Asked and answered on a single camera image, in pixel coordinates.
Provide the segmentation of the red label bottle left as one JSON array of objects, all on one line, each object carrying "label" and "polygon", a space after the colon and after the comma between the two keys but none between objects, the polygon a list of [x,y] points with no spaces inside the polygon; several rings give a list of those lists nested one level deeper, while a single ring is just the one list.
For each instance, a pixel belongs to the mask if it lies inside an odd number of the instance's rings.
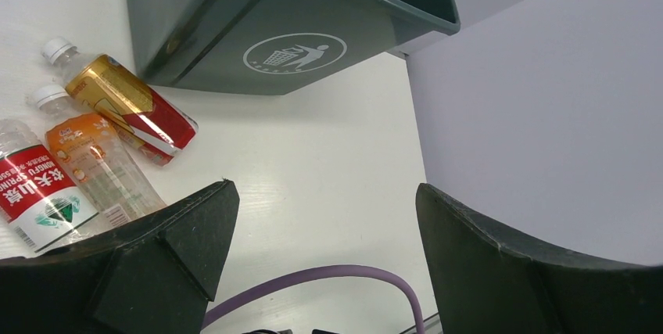
[{"label": "red label bottle left", "polygon": [[1,215],[33,255],[112,228],[23,122],[1,120]]}]

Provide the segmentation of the orange drink bottle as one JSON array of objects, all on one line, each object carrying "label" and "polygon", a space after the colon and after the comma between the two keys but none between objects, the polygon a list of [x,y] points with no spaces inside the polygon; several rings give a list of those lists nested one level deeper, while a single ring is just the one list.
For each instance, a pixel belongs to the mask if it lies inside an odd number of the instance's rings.
[{"label": "orange drink bottle", "polygon": [[47,118],[49,151],[112,226],[167,206],[109,120],[76,104],[58,84],[34,91],[30,103]]}]

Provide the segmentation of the red orange tea bottle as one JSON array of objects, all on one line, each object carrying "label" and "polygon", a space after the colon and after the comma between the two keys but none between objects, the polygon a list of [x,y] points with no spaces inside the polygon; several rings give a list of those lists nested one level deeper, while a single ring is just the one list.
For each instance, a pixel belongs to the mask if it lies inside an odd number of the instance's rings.
[{"label": "red orange tea bottle", "polygon": [[120,138],[154,164],[167,165],[197,135],[191,117],[113,57],[81,53],[61,37],[47,41],[41,54],[74,101],[110,120]]}]

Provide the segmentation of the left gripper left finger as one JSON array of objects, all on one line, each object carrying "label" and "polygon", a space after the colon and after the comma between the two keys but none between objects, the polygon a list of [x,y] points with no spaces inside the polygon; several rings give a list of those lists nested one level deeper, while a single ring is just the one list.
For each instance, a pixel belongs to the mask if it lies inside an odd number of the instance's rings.
[{"label": "left gripper left finger", "polygon": [[197,333],[238,218],[230,180],[34,258],[1,262],[4,333]]}]

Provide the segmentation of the dark green trash bin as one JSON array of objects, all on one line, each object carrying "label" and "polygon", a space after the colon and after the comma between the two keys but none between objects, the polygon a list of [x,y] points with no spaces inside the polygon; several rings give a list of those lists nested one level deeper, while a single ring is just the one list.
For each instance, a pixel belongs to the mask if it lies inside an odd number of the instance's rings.
[{"label": "dark green trash bin", "polygon": [[455,0],[127,0],[137,74],[203,92],[284,95],[426,34]]}]

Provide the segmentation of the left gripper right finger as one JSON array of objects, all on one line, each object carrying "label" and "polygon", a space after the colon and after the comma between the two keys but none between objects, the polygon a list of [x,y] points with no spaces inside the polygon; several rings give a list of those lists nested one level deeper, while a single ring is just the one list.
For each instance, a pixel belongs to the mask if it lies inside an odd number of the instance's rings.
[{"label": "left gripper right finger", "polygon": [[556,246],[430,184],[415,206],[445,333],[661,332],[661,266]]}]

